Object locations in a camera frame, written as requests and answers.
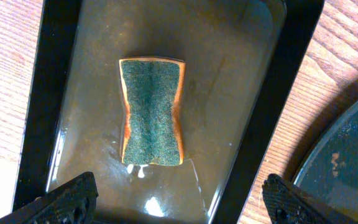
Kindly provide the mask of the green orange sponge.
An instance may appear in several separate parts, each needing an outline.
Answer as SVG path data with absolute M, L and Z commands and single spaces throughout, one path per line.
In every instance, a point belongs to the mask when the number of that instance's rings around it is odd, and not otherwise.
M 125 108 L 125 164 L 179 166 L 184 160 L 180 103 L 185 63 L 162 57 L 119 61 Z

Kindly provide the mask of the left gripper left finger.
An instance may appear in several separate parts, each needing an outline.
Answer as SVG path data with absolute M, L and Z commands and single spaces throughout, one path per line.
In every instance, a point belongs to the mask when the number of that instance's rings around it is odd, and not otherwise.
M 0 218 L 0 224 L 90 224 L 97 197 L 94 174 L 84 172 L 45 196 Z

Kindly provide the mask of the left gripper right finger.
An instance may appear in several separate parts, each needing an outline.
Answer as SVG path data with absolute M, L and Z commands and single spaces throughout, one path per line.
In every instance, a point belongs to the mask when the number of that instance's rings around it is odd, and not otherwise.
M 358 224 L 277 174 L 268 175 L 262 195 L 274 224 Z

